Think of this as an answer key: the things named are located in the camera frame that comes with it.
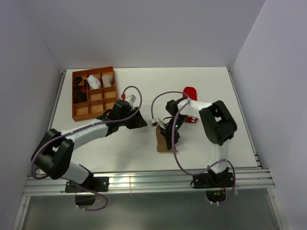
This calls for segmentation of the tan ribbed sock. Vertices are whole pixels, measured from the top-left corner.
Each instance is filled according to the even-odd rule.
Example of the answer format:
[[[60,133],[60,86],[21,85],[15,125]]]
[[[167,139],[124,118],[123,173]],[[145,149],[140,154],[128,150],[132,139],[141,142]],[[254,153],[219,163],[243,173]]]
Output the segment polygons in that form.
[[[171,153],[175,149],[172,147],[172,127],[169,126],[166,129],[160,126],[156,127],[155,130],[157,139],[157,152],[159,153]]]

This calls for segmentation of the red patterned sock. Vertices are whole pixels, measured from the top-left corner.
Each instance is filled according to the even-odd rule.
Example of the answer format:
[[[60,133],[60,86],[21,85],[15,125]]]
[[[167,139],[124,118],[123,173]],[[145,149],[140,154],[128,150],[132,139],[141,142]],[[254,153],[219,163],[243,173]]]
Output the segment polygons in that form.
[[[185,87],[183,92],[186,93],[190,97],[190,99],[195,100],[195,101],[197,100],[197,91],[194,87]],[[195,124],[197,123],[197,121],[198,121],[198,118],[188,116],[187,119],[185,120],[185,123]]]

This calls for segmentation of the dark brown striped sock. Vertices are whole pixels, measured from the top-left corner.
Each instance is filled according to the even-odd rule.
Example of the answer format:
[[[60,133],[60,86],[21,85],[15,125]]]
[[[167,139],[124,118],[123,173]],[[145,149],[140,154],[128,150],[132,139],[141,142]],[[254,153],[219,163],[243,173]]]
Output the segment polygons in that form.
[[[87,102],[87,92],[86,91],[74,91],[72,93],[73,103],[84,103]]]

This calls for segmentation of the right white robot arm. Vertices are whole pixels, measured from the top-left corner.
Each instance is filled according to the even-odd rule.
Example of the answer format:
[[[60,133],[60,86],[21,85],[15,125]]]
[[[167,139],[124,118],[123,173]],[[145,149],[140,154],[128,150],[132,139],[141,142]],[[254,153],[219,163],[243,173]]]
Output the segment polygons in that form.
[[[165,139],[166,149],[174,150],[178,142],[178,133],[188,117],[201,121],[204,133],[212,145],[206,171],[208,183],[217,187],[228,173],[228,152],[231,139],[237,131],[237,124],[223,101],[203,103],[189,98],[180,98],[167,102],[165,109],[172,116],[167,124],[159,125],[159,132]]]

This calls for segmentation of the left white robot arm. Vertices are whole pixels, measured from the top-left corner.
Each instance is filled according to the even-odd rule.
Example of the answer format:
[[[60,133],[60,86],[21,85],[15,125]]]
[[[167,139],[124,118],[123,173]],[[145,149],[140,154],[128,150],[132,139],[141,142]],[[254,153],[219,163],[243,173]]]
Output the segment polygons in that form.
[[[117,100],[111,109],[87,125],[71,131],[48,130],[32,155],[31,164],[53,180],[66,179],[82,191],[89,191],[95,187],[94,174],[71,162],[73,152],[93,140],[110,136],[120,127],[136,129],[147,125],[139,107],[126,100]]]

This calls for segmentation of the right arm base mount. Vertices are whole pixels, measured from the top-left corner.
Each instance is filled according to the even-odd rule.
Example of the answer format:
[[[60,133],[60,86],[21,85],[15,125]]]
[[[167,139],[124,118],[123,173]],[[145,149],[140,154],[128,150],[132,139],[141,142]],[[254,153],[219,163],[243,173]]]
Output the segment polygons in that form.
[[[193,189],[206,189],[209,203],[219,206],[235,194],[236,175],[229,171],[229,167],[218,174],[208,170],[207,173],[193,176],[190,186]]]

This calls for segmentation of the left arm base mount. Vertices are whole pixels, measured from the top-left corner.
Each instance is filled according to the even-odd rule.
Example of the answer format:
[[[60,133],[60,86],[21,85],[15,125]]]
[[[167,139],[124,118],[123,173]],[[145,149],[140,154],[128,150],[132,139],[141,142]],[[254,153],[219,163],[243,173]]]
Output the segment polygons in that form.
[[[107,192],[109,187],[109,177],[91,177],[83,184],[67,181],[65,193],[75,194],[75,204],[77,208],[84,211],[98,211],[107,207],[108,198],[101,192]],[[91,207],[96,201],[103,199],[105,203],[101,207]]]

